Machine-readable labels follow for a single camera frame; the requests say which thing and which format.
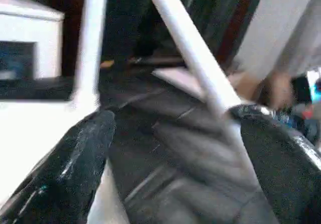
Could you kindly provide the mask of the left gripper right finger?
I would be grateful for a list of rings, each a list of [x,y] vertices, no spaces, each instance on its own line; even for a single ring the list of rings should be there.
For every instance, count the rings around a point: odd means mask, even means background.
[[[229,110],[257,179],[280,223],[320,223],[320,152],[263,107]]]

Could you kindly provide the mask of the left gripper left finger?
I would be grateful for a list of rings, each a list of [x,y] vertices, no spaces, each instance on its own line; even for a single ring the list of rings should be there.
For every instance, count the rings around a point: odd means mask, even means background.
[[[1,223],[87,223],[115,115],[96,111],[71,127],[1,208]]]

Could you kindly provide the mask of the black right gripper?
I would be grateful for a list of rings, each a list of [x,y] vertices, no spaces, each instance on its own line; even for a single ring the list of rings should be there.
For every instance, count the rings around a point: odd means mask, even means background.
[[[278,118],[302,133],[313,145],[320,142],[320,116],[311,93],[285,93],[278,100]]]

